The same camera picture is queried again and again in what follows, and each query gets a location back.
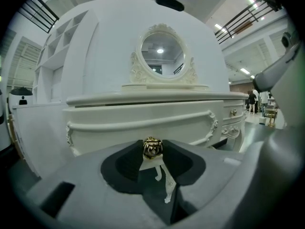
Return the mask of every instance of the ceiling light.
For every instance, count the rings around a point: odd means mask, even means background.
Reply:
[[[227,31],[223,29],[219,24],[215,24],[215,27],[222,30],[222,32],[226,33]]]
[[[244,69],[244,68],[241,68],[240,69],[242,72],[244,72],[244,73],[246,73],[246,74],[250,74],[250,72],[248,72],[246,69]]]
[[[249,0],[250,3],[254,3],[254,0]],[[258,6],[255,4],[253,5],[253,7],[255,7],[256,9],[258,8]]]

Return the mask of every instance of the oval mirror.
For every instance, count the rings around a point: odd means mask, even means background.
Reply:
[[[152,71],[162,75],[178,74],[184,67],[184,53],[170,34],[154,33],[146,37],[141,52]]]

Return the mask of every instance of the ornate mirror frame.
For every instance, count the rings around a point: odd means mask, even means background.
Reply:
[[[161,75],[155,73],[146,63],[142,55],[142,44],[145,39],[155,33],[165,33],[173,36],[184,53],[184,65],[181,71],[175,75]],[[180,83],[195,84],[197,83],[197,74],[194,69],[193,58],[184,40],[166,24],[158,24],[150,27],[148,31],[143,33],[137,42],[136,51],[132,53],[132,70],[130,72],[130,81],[132,83]]]

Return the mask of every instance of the white shelving unit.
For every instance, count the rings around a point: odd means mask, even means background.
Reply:
[[[62,73],[65,67],[67,53],[71,43],[79,44],[82,35],[86,34],[89,24],[97,25],[97,18],[93,13],[88,15],[88,10],[66,21],[47,38],[39,56],[35,80],[33,84],[34,104],[60,103]]]

